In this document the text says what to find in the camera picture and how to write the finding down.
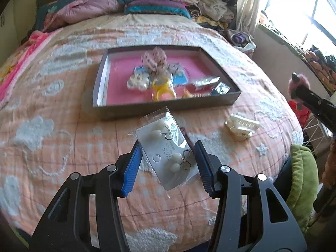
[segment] metal screw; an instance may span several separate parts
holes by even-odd
[[[228,166],[221,166],[221,171],[222,172],[229,172],[231,169],[230,169],[230,167],[228,167]]]
[[[72,174],[70,175],[70,178],[71,178],[72,180],[76,180],[76,179],[78,179],[78,178],[79,178],[79,173],[77,173],[77,172],[72,173]]]
[[[112,172],[112,171],[115,171],[117,169],[117,166],[116,165],[109,165],[109,166],[107,166],[106,169],[107,169],[107,171]]]
[[[265,174],[263,174],[263,173],[259,173],[258,174],[258,179],[260,181],[265,181],[267,179],[267,176]]]

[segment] window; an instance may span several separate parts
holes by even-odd
[[[336,14],[327,0],[261,0],[262,9],[286,38],[303,46],[315,45],[336,55]]]

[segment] white wire rack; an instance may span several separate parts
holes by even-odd
[[[302,130],[306,131],[309,139],[303,145],[307,146],[308,143],[311,143],[314,148],[312,153],[318,156],[329,148],[332,134],[312,113],[309,115],[307,122]]]

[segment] earring package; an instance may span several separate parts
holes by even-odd
[[[143,126],[132,134],[140,142],[164,189],[198,180],[194,154],[168,108],[146,115],[141,122]]]

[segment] striped pillow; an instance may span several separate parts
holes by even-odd
[[[190,19],[184,4],[174,0],[133,0],[125,6],[128,13],[173,14]]]

